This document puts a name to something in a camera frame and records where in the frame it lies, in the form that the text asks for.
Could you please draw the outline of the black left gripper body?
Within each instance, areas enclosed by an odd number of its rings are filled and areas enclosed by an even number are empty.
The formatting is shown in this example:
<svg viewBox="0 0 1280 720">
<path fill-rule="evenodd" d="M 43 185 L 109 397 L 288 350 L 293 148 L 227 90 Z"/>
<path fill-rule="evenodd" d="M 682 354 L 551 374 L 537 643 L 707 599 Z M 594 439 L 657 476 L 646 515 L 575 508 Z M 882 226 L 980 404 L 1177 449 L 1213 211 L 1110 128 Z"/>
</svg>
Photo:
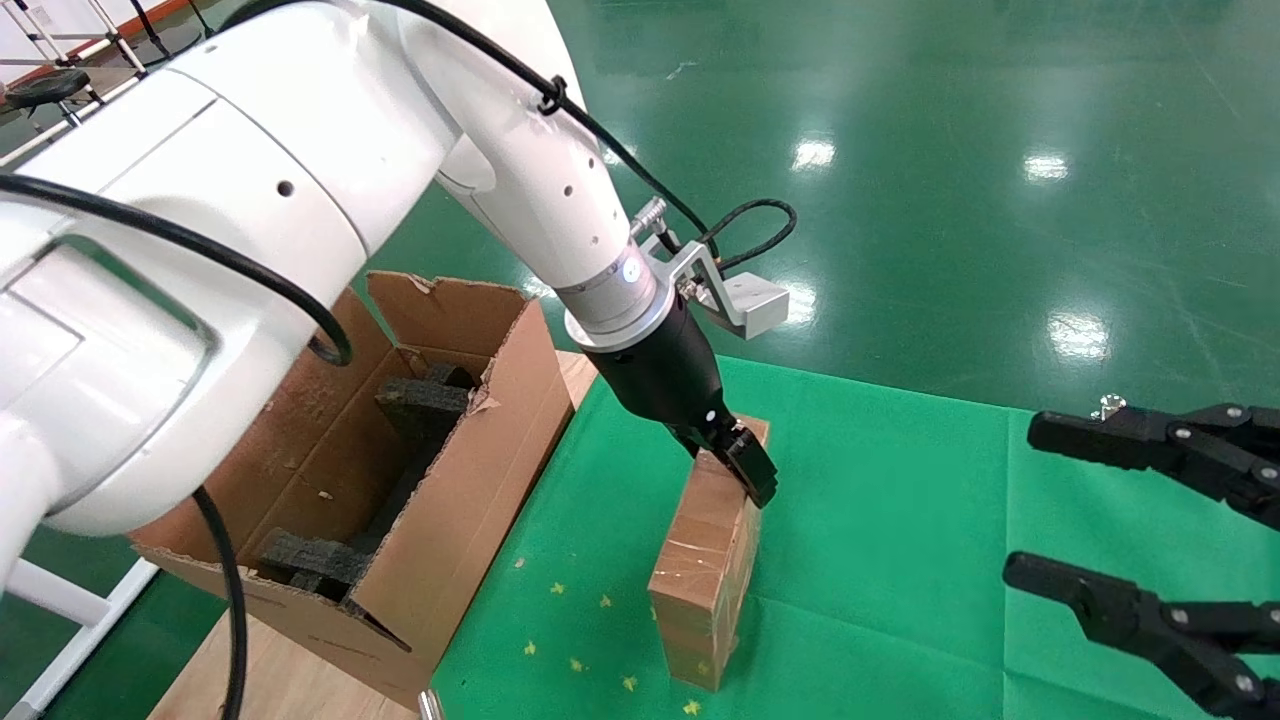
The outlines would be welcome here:
<svg viewBox="0 0 1280 720">
<path fill-rule="evenodd" d="M 664 428 L 713 427 L 713 454 L 721 452 L 726 432 L 739 424 L 724 402 L 710 343 L 682 299 L 635 345 L 609 352 L 585 348 L 584 354 L 632 415 Z"/>
</svg>

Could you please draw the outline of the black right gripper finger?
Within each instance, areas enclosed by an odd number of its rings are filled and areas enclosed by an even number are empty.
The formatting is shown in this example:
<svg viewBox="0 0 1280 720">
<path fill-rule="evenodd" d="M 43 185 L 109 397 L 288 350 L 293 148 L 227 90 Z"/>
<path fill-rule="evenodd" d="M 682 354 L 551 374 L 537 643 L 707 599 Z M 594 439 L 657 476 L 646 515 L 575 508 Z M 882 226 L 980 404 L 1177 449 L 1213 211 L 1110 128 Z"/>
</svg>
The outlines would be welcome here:
<svg viewBox="0 0 1280 720">
<path fill-rule="evenodd" d="M 1244 661 L 1277 655 L 1275 602 L 1167 602 L 1134 582 L 1027 552 L 1006 557 L 1004 582 L 1070 609 L 1089 642 L 1152 664 L 1213 717 L 1279 716 L 1277 679 Z"/>
<path fill-rule="evenodd" d="M 1220 404 L 1164 413 L 1102 404 L 1089 416 L 1042 411 L 1030 447 L 1082 461 L 1157 471 L 1272 530 L 1279 528 L 1279 410 Z"/>
</svg>

